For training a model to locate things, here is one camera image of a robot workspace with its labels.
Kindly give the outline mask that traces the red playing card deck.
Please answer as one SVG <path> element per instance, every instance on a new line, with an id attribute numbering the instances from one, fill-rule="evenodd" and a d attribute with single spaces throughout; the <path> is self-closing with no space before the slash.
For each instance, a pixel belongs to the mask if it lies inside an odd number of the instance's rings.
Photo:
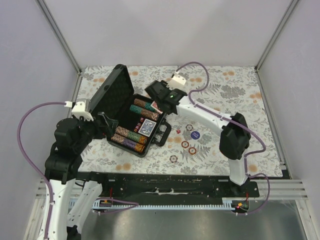
<path id="1" fill-rule="evenodd" d="M 162 114 L 163 112 L 158 108 L 158 105 L 155 101 L 150 104 L 150 107 L 158 114 Z"/>

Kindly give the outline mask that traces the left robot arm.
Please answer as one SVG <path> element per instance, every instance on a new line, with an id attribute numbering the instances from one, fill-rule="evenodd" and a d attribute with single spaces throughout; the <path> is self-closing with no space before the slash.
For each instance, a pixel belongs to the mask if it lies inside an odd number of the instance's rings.
<path id="1" fill-rule="evenodd" d="M 93 120 L 65 118 L 54 132 L 55 142 L 45 161 L 46 199 L 39 237 L 45 240 L 79 240 L 84 222 L 98 196 L 110 192 L 110 184 L 99 173 L 91 173 L 75 205 L 69 210 L 81 154 L 93 139 L 110 138 L 118 121 L 103 112 Z"/>

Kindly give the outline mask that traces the blue playing card deck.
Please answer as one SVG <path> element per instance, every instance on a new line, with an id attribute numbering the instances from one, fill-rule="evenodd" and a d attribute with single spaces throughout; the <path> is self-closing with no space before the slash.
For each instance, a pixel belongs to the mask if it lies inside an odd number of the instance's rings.
<path id="1" fill-rule="evenodd" d="M 145 119 L 140 129 L 138 130 L 138 133 L 145 137 L 150 137 L 152 135 L 154 128 L 156 127 L 156 124 L 157 123 L 155 121 Z"/>

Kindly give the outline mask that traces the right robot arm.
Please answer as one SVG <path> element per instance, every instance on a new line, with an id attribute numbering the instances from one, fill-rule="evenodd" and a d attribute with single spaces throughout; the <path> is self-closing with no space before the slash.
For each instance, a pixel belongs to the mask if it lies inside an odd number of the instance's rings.
<path id="1" fill-rule="evenodd" d="M 206 107 L 192 100 L 185 91 L 170 89 L 165 81 L 155 80 L 145 91 L 162 112 L 191 118 L 220 137 L 219 150 L 228 159 L 229 191 L 235 197 L 242 196 L 247 191 L 245 154 L 251 139 L 244 116 L 240 113 L 229 115 Z"/>

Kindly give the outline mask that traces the black poker set case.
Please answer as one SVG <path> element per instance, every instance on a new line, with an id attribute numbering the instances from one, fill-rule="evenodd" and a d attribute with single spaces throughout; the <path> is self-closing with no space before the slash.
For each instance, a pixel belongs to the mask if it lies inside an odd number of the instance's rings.
<path id="1" fill-rule="evenodd" d="M 152 99 L 135 93 L 127 66 L 118 64 L 113 68 L 112 72 L 91 98 L 91 106 L 89 108 L 90 113 L 105 112 L 109 118 L 117 119 L 119 121 L 118 126 L 130 131 L 134 131 L 134 129 L 137 128 L 139 131 L 143 123 L 140 122 L 140 118 L 144 118 L 144 120 L 149 118 L 130 111 L 130 106 L 134 105 L 135 99 L 140 99 L 148 103 L 153 102 Z M 159 114 L 158 120 L 154 122 L 156 122 L 156 126 L 153 129 L 151 136 L 147 137 L 143 152 L 136 152 L 112 141 L 111 138 L 105 139 L 114 147 L 134 154 L 140 158 L 145 157 L 151 145 L 156 145 L 158 147 L 165 145 L 172 129 L 171 125 L 166 120 L 165 113 Z"/>

